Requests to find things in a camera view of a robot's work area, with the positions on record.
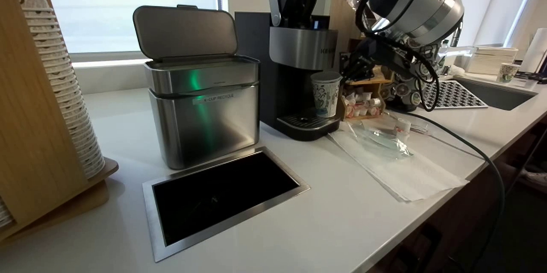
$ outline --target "sink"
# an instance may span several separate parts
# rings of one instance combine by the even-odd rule
[[[143,184],[156,262],[309,189],[266,147]]]
[[[481,82],[473,79],[455,78],[463,87],[475,94],[480,100],[490,107],[511,111],[537,92],[520,90],[505,85]]]

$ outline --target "keurig coffee maker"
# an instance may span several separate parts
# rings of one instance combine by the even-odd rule
[[[271,13],[236,12],[238,54],[261,61],[260,120],[299,140],[338,129],[338,117],[315,115],[313,73],[332,69],[338,32],[312,16],[317,0],[269,0]]]

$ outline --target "coffee maker drip tray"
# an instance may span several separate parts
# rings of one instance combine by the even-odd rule
[[[315,115],[315,108],[301,113],[278,117],[279,131],[297,141],[313,141],[326,133],[336,131],[340,125],[337,117],[322,118]]]

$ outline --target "bin lid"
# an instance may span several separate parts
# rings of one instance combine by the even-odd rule
[[[140,6],[133,13],[139,47],[151,59],[233,55],[234,18],[222,10]]]

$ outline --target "stainless steel frame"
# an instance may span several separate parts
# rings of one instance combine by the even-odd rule
[[[249,208],[245,210],[244,212],[234,215],[228,219],[225,219],[220,223],[217,223],[209,228],[202,230],[201,232],[197,232],[183,240],[180,240],[176,243],[166,246],[164,236],[163,236],[162,223],[160,223],[158,207],[156,205],[156,198],[154,197],[153,187],[156,184],[178,179],[180,177],[189,176],[190,174],[194,174],[202,170],[207,170],[209,168],[212,168],[227,162],[231,162],[234,160],[238,160],[246,156],[251,156],[252,154],[257,154],[260,152],[266,154],[269,158],[271,158],[271,160],[275,162],[275,164],[277,164],[289,177],[291,177],[291,179],[293,179],[293,181],[295,181],[295,183],[298,184],[298,187],[290,191],[287,191],[277,197],[269,199],[263,203],[255,205],[254,207]],[[298,177],[292,170],[290,170],[287,165],[281,162],[281,160],[279,160],[279,158],[277,158],[277,156],[275,156],[272,152],[270,152],[270,150],[268,150],[268,148],[266,147],[246,149],[240,153],[234,154],[232,156],[228,156],[221,160],[217,160],[217,161],[209,162],[207,164],[203,164],[200,166],[188,168],[187,170],[182,170],[170,176],[145,182],[143,183],[144,204],[146,205],[148,227],[150,229],[150,240],[152,241],[152,250],[154,252],[154,261],[156,262],[162,261],[163,259],[170,257],[171,255],[176,254],[180,252],[181,250],[185,250],[186,248],[189,248],[190,246],[193,246],[194,244],[198,244],[199,242],[202,242],[205,239],[208,239],[216,234],[219,234],[220,232],[224,232],[224,230],[227,230],[228,228],[236,226],[237,224],[243,222],[244,220],[250,219],[254,217],[255,215],[262,213],[270,209],[271,207],[274,207],[275,205],[279,205],[280,203],[290,198],[293,198],[296,195],[299,195],[309,189],[310,189],[309,185],[307,185],[300,177]]]

